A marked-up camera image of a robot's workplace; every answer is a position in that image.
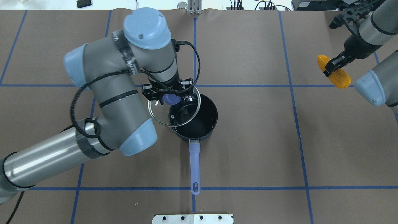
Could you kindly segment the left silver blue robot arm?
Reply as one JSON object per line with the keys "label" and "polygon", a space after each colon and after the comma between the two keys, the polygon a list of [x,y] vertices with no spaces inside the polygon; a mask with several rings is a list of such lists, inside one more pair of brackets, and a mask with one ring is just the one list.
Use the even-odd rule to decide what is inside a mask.
{"label": "left silver blue robot arm", "polygon": [[119,149],[135,155],[157,141],[149,102],[164,95],[192,100],[192,78],[181,79],[164,14],[144,7],[132,11],[123,29],[84,44],[64,57],[64,68],[79,88],[70,106],[71,127],[27,149],[1,159],[1,204],[17,193],[67,170]]}

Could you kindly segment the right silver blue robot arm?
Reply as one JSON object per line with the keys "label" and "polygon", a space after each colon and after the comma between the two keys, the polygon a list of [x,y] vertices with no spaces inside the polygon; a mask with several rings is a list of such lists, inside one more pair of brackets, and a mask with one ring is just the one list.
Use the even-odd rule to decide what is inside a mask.
{"label": "right silver blue robot arm", "polygon": [[[397,36],[398,3],[396,0],[360,0],[335,16],[329,27],[346,26],[350,37],[344,50],[334,58],[317,57],[317,64],[325,77],[337,88],[347,88],[351,78],[343,67],[356,59],[365,59],[376,52],[392,37]],[[386,105],[397,114],[398,80],[397,51],[377,63],[354,84],[356,91],[373,106]]]}

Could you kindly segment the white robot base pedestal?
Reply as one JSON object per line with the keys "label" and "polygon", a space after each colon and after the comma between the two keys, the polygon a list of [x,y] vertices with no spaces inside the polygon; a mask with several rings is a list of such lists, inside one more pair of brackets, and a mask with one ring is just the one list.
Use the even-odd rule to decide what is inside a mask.
{"label": "white robot base pedestal", "polygon": [[231,214],[163,214],[155,215],[152,224],[234,224]]}

